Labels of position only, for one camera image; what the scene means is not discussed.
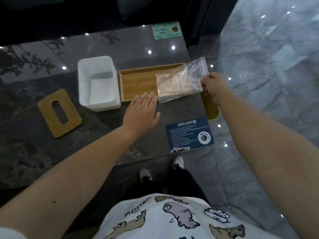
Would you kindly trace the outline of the person's right hand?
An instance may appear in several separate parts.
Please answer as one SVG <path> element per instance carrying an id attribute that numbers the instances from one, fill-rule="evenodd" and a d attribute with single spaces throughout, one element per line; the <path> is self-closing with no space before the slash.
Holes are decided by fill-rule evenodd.
<path id="1" fill-rule="evenodd" d="M 213 99 L 214 104 L 219 105 L 226 96 L 231 94 L 231 90 L 225 78 L 217 72 L 210 72 L 213 76 L 213 93 L 205 93 Z"/>

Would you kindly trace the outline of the person's left hand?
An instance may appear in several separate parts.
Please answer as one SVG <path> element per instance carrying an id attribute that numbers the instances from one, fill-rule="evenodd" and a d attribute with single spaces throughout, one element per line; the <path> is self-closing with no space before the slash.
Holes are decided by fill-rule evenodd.
<path id="1" fill-rule="evenodd" d="M 151 124 L 151 119 L 156 114 L 158 96 L 151 93 L 144 93 L 135 96 L 126 109 L 122 127 L 131 137 L 135 139 L 149 133 L 156 124 Z"/>

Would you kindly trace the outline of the clear plastic bag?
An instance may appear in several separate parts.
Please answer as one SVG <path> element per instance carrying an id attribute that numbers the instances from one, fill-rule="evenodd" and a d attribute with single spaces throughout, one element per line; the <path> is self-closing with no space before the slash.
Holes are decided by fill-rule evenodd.
<path id="1" fill-rule="evenodd" d="M 201 80 L 208 74 L 205 56 L 156 74 L 158 103 L 202 92 Z"/>

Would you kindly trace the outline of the person's right forearm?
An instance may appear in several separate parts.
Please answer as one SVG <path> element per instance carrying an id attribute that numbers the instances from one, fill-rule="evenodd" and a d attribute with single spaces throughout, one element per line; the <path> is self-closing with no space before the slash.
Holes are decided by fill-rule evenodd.
<path id="1" fill-rule="evenodd" d="M 233 142 L 302 239 L 319 239 L 319 149 L 228 89 L 210 92 Z"/>

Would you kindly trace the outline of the person's left forearm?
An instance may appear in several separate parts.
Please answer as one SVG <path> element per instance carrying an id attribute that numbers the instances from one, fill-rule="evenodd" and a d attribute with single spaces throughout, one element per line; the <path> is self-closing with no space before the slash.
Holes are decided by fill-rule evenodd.
<path id="1" fill-rule="evenodd" d="M 61 239 L 142 134 L 122 125 L 55 165 L 0 208 L 0 239 Z"/>

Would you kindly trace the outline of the yellow rounded tray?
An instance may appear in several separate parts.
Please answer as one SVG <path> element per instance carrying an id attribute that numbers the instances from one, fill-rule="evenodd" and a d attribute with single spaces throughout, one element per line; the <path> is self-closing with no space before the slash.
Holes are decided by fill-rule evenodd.
<path id="1" fill-rule="evenodd" d="M 206 95 L 205 92 L 201 92 L 200 94 L 207 120 L 216 120 L 220 116 L 219 107 L 216 104 L 214 104 L 213 99 L 210 96 Z"/>

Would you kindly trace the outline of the blue notice card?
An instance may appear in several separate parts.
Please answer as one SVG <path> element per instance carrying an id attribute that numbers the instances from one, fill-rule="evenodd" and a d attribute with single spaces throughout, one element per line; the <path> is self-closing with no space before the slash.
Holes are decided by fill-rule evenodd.
<path id="1" fill-rule="evenodd" d="M 171 153 L 189 151 L 214 144 L 207 118 L 196 118 L 165 126 Z"/>

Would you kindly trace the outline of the wooden tray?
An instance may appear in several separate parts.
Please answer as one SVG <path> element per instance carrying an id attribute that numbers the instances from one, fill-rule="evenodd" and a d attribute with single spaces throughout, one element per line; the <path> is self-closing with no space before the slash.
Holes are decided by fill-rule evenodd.
<path id="1" fill-rule="evenodd" d="M 132 101 L 136 95 L 153 92 L 158 95 L 156 75 L 185 63 L 119 70 L 118 82 L 121 103 Z"/>

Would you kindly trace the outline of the white shoe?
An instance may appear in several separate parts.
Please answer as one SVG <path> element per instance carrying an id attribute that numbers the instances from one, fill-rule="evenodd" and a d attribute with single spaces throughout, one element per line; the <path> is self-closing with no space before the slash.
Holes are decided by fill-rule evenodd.
<path id="1" fill-rule="evenodd" d="M 177 156 L 174 158 L 173 162 L 172 162 L 172 169 L 176 170 L 176 169 L 184 169 L 184 160 L 183 157 L 181 156 Z"/>
<path id="2" fill-rule="evenodd" d="M 153 180 L 150 172 L 145 168 L 142 168 L 138 171 L 138 179 L 141 184 L 145 184 L 147 181 Z"/>

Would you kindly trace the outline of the dark cabinet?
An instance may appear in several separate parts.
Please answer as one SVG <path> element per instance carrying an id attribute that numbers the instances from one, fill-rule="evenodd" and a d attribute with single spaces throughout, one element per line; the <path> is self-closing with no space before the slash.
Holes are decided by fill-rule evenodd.
<path id="1" fill-rule="evenodd" d="M 190 0 L 182 33 L 187 48 L 201 36 L 220 34 L 238 0 Z"/>

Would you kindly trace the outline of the green card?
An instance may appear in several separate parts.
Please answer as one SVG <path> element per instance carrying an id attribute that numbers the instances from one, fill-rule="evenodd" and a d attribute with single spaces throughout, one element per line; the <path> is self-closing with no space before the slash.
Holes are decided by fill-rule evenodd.
<path id="1" fill-rule="evenodd" d="M 183 36 L 179 21 L 153 24 L 152 30 L 155 40 L 164 40 Z"/>

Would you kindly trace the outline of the black trousers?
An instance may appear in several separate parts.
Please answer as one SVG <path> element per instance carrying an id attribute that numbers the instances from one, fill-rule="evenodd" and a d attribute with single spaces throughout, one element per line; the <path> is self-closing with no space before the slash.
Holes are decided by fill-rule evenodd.
<path id="1" fill-rule="evenodd" d="M 195 197 L 209 204 L 209 200 L 203 190 L 186 169 L 169 170 L 163 182 L 152 180 L 141 184 L 139 181 L 127 189 L 119 201 L 137 199 L 154 193 L 180 197 Z"/>

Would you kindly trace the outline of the white plastic box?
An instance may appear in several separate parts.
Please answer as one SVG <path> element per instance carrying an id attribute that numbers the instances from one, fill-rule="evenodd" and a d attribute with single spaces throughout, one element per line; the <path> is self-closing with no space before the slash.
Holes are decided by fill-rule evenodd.
<path id="1" fill-rule="evenodd" d="M 78 62 L 79 103 L 95 112 L 121 107 L 117 70 L 110 56 Z"/>

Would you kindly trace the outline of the white animal print shirt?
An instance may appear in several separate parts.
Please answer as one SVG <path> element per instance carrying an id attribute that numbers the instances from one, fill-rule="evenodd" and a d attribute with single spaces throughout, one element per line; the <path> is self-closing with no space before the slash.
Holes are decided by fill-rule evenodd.
<path id="1" fill-rule="evenodd" d="M 92 239 L 252 239 L 256 231 L 204 200 L 155 193 L 116 204 Z"/>

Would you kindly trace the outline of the wooden lid with slot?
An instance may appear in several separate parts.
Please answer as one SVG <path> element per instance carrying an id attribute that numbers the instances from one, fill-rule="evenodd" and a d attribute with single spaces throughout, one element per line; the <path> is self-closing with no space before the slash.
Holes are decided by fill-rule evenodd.
<path id="1" fill-rule="evenodd" d="M 63 124 L 59 121 L 52 104 L 58 102 L 66 114 L 68 121 Z M 82 118 L 76 110 L 69 95 L 64 89 L 57 90 L 56 92 L 48 95 L 38 102 L 38 107 L 55 138 L 59 138 L 74 128 L 82 124 Z"/>

